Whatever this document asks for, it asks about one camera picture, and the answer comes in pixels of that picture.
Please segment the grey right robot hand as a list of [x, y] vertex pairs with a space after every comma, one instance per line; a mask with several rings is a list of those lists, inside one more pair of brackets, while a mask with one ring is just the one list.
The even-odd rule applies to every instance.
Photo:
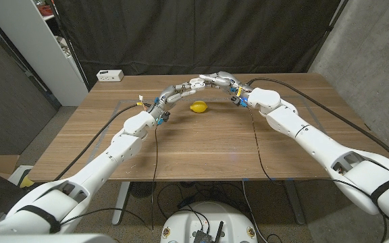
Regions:
[[207, 85], [221, 89], [231, 96], [236, 106], [248, 107], [248, 98], [253, 88], [243, 84], [234, 75], [220, 71], [213, 74], [201, 74], [199, 78]]

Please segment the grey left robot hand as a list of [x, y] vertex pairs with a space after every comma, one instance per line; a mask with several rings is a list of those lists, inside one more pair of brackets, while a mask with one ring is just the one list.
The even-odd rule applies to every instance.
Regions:
[[147, 109], [147, 112], [158, 122], [181, 98], [193, 95], [195, 92], [196, 90], [191, 88], [188, 82], [168, 86], [155, 99], [154, 104]]

